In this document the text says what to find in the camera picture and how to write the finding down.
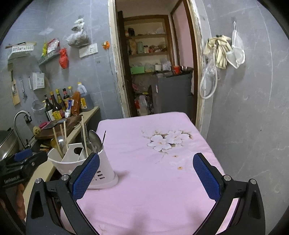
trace metal screw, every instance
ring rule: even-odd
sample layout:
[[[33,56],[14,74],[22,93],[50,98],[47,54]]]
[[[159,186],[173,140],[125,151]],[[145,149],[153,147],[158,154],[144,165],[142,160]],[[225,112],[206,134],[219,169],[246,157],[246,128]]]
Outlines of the metal screw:
[[[250,179],[250,182],[251,182],[252,184],[256,184],[256,183],[257,183],[256,180],[254,180],[254,179]]]
[[[37,178],[36,180],[35,180],[35,183],[40,183],[41,182],[41,178]]]
[[[224,180],[225,181],[230,181],[232,178],[229,175],[224,175]]]
[[[63,176],[61,177],[61,179],[62,179],[63,181],[68,180],[68,178],[69,178],[69,175],[63,175]]]

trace blue gripper pad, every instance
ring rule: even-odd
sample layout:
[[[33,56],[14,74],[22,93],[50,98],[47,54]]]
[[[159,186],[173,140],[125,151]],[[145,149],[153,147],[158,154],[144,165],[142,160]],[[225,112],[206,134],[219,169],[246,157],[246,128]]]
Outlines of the blue gripper pad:
[[[20,162],[23,161],[25,158],[31,157],[33,155],[32,150],[31,149],[24,149],[19,153],[16,153],[14,155],[14,161],[16,162]]]
[[[95,173],[97,172],[99,165],[99,155],[95,154],[73,184],[72,198],[74,201],[83,197]]]
[[[198,154],[194,155],[193,167],[209,198],[218,201],[221,196],[220,185]]]

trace pink tablecloth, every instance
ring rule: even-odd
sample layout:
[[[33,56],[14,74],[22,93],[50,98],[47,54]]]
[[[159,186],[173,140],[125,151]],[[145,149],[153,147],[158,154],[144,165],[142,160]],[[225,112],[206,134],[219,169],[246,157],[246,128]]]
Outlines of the pink tablecloth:
[[[77,201],[94,228],[103,235],[192,235],[215,203],[192,158],[201,152],[221,173],[223,169],[186,114],[104,120],[97,129],[100,138],[105,131],[105,151],[119,182],[87,190]]]

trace wall socket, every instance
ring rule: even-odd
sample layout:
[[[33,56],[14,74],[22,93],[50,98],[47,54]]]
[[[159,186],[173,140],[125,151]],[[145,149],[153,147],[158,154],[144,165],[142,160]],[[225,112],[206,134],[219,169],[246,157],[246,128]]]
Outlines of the wall socket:
[[[88,55],[92,55],[95,53],[98,53],[96,43],[79,49],[79,57],[80,58],[83,58],[83,57],[86,57]]]

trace electrical outlet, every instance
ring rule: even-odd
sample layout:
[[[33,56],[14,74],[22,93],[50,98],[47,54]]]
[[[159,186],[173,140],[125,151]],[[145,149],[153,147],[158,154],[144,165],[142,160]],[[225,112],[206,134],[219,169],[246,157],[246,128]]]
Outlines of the electrical outlet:
[[[97,50],[97,44],[91,44],[88,46],[88,54],[89,55],[92,55],[92,54],[95,54],[95,53],[98,53],[98,50]]]

